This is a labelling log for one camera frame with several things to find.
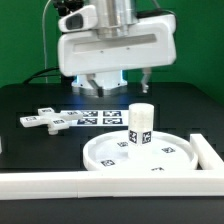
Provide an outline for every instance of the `white plate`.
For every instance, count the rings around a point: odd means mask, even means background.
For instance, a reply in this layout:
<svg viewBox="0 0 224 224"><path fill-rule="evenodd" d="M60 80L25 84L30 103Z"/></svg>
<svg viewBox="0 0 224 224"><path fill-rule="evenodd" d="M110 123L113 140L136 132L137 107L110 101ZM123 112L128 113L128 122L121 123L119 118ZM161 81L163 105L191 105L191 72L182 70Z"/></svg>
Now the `white plate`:
<svg viewBox="0 0 224 224"><path fill-rule="evenodd" d="M174 135L153 132L148 156L130 158L128 131L100 135L84 147L83 160L87 170L189 170L196 169L198 156L190 143Z"/></svg>

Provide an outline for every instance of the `white edge rail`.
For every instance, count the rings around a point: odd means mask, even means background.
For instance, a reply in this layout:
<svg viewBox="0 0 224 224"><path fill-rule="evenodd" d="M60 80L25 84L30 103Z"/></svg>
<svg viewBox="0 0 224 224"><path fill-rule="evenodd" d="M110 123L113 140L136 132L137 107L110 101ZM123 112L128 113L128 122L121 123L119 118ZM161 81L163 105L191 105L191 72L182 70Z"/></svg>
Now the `white edge rail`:
<svg viewBox="0 0 224 224"><path fill-rule="evenodd" d="M190 143L206 170L0 174L0 199L224 196L223 161L202 135Z"/></svg>

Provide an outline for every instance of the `green background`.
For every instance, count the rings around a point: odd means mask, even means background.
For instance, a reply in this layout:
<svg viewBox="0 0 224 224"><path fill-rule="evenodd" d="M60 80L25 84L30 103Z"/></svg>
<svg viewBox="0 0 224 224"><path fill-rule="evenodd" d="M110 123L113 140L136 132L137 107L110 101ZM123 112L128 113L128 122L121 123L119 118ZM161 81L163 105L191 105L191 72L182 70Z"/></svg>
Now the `green background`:
<svg viewBox="0 0 224 224"><path fill-rule="evenodd" d="M137 0L137 9L152 9L150 0ZM177 61L153 69L153 82L187 82L224 104L224 1L158 0L178 16L175 33ZM21 83L44 68L41 18L47 0L1 1L0 86ZM57 65L58 16L47 13L49 67ZM128 71L139 81L140 70ZM50 79L59 82L58 78Z"/></svg>

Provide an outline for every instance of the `black tabletop surface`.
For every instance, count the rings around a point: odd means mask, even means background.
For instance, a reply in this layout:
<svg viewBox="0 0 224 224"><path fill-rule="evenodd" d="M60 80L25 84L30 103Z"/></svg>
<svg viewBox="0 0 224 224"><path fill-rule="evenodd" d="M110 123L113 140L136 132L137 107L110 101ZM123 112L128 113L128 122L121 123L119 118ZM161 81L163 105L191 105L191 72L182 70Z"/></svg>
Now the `black tabletop surface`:
<svg viewBox="0 0 224 224"><path fill-rule="evenodd" d="M84 170L85 143L127 127L72 127L49 136L46 126L23 128L22 116L38 108L127 110L132 103L155 106L154 130L189 140L201 133L224 157L224 107L186 83L152 83L149 93L130 84L127 93L78 96L60 84L9 85L0 89L0 172ZM2 223L222 223L224 197L137 197L0 201Z"/></svg>

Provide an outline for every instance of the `white cylinder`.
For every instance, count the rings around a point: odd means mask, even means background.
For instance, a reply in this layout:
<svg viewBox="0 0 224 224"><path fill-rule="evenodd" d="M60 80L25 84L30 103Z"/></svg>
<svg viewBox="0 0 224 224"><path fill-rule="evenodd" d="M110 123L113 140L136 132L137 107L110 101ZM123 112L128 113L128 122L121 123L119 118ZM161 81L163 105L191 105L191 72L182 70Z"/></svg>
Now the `white cylinder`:
<svg viewBox="0 0 224 224"><path fill-rule="evenodd" d="M154 119L154 106L135 103L129 106L129 158L150 156Z"/></svg>

